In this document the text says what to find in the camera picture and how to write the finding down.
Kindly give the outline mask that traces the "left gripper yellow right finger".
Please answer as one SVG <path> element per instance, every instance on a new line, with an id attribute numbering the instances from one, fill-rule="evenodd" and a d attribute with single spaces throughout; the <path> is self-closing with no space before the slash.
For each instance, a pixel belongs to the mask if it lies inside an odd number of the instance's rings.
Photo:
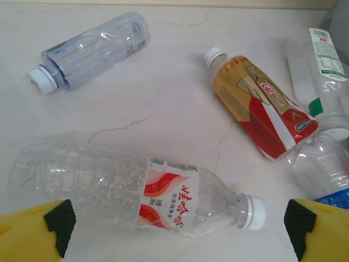
<path id="1" fill-rule="evenodd" d="M 348 261 L 348 210 L 291 199 L 284 225 L 298 261 Z"/>

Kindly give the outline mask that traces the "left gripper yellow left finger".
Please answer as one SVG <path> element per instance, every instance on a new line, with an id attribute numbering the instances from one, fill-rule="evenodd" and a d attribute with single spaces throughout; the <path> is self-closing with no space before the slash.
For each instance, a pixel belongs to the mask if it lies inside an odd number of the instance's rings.
<path id="1" fill-rule="evenodd" d="M 61 261 L 75 223 L 69 199 L 1 215 L 1 261 Z"/>

